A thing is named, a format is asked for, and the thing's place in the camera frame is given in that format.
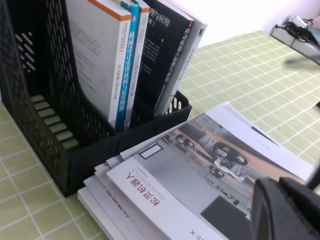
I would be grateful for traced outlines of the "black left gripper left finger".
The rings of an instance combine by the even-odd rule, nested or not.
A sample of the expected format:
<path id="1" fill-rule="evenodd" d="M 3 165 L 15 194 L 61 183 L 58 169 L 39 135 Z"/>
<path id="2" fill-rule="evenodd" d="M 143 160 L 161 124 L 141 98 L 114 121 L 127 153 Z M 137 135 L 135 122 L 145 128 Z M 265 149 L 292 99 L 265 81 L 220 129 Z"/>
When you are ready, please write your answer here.
<path id="1" fill-rule="evenodd" d="M 305 240 L 309 224 L 285 188 L 287 177 L 256 180 L 251 206 L 251 232 L 254 240 Z"/>

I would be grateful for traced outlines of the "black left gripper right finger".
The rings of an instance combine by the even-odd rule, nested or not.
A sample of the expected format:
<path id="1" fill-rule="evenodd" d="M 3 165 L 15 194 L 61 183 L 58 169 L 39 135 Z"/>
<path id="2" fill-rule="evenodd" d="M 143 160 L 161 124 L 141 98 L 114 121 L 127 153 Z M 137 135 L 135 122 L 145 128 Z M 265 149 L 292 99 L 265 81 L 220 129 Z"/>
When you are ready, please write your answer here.
<path id="1" fill-rule="evenodd" d="M 285 221 L 287 240 L 320 238 L 320 196 L 292 178 L 282 177 L 279 184 L 288 196 L 292 215 Z"/>

